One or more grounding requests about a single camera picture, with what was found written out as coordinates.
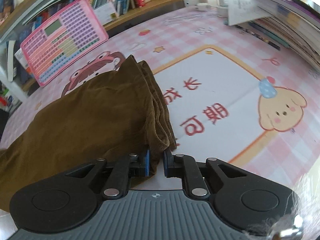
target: screw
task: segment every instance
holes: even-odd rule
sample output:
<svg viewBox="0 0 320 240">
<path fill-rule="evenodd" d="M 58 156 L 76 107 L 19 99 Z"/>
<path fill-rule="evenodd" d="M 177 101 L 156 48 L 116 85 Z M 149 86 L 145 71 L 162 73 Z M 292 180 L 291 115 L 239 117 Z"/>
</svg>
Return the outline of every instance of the screw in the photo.
<svg viewBox="0 0 320 240">
<path fill-rule="evenodd" d="M 197 188 L 194 188 L 191 193 L 195 196 L 198 196 L 198 197 L 201 197 L 201 196 L 205 196 L 207 195 L 207 190 L 204 189 L 204 188 L 200 188 L 200 187 L 197 187 Z"/>
<path fill-rule="evenodd" d="M 107 188 L 103 191 L 103 193 L 108 197 L 115 197 L 118 196 L 120 192 L 116 188 Z"/>
</svg>

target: cartoon dog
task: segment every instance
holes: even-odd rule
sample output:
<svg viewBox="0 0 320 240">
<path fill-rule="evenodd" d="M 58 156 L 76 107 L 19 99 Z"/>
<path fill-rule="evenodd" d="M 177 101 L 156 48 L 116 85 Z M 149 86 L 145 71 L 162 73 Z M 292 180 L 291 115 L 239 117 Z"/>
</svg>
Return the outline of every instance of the cartoon dog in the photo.
<svg viewBox="0 0 320 240">
<path fill-rule="evenodd" d="M 118 70 L 124 60 L 124 55 L 119 51 L 111 54 L 110 51 L 102 52 L 93 61 L 88 62 L 87 65 L 71 75 L 70 82 L 65 86 L 61 97 L 101 73 Z"/>
<path fill-rule="evenodd" d="M 285 132 L 300 122 L 307 102 L 294 90 L 273 87 L 273 82 L 273 78 L 267 77 L 259 83 L 259 123 L 264 130 Z"/>
</svg>

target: pink learning board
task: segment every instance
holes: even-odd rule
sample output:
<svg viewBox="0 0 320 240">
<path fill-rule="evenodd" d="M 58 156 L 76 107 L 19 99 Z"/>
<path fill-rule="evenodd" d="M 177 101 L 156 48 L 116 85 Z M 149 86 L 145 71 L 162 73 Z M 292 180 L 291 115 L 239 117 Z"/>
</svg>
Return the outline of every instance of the pink learning board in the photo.
<svg viewBox="0 0 320 240">
<path fill-rule="evenodd" d="M 41 87 L 108 40 L 88 0 L 75 0 L 26 38 L 21 49 Z"/>
</svg>

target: table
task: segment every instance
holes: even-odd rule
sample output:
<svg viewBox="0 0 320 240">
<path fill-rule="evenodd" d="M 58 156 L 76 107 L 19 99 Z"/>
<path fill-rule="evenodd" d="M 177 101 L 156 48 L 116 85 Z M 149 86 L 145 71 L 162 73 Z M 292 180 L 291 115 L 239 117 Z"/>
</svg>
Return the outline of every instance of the table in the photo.
<svg viewBox="0 0 320 240">
<path fill-rule="evenodd" d="M 137 61 L 147 61 L 155 73 L 180 144 L 175 154 L 189 154 L 202 162 L 216 157 L 289 187 L 319 157 L 319 75 L 292 50 L 281 47 L 278 51 L 225 26 L 214 9 L 199 12 L 194 7 L 130 28 L 73 63 L 17 109 L 0 147 L 8 147 L 42 108 L 97 73 L 114 69 L 123 55 L 130 54 Z M 80 69 L 102 60 L 105 65 L 100 63 L 99 70 L 76 78 Z M 266 88 L 277 93 L 269 94 L 267 100 L 284 98 L 279 111 L 272 108 L 272 113 L 266 113 L 262 106 L 268 97 L 265 91 L 261 95 Z M 264 114 L 278 117 L 270 125 Z M 284 121 L 285 115 L 290 122 Z M 179 179 L 164 179 L 160 163 L 156 176 L 138 188 L 174 189 L 181 184 Z"/>
</svg>

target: folded brown cloth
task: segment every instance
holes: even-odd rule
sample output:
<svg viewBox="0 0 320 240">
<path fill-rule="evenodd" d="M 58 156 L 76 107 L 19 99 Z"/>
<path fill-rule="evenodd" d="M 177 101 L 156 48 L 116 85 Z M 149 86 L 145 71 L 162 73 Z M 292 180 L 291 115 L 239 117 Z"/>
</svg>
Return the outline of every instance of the folded brown cloth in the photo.
<svg viewBox="0 0 320 240">
<path fill-rule="evenodd" d="M 145 61 L 129 56 L 42 109 L 27 130 L 0 152 L 0 209 L 20 188 L 97 157 L 117 160 L 150 147 L 150 172 L 176 142 L 169 112 Z M 140 183 L 134 178 L 132 185 Z"/>
</svg>

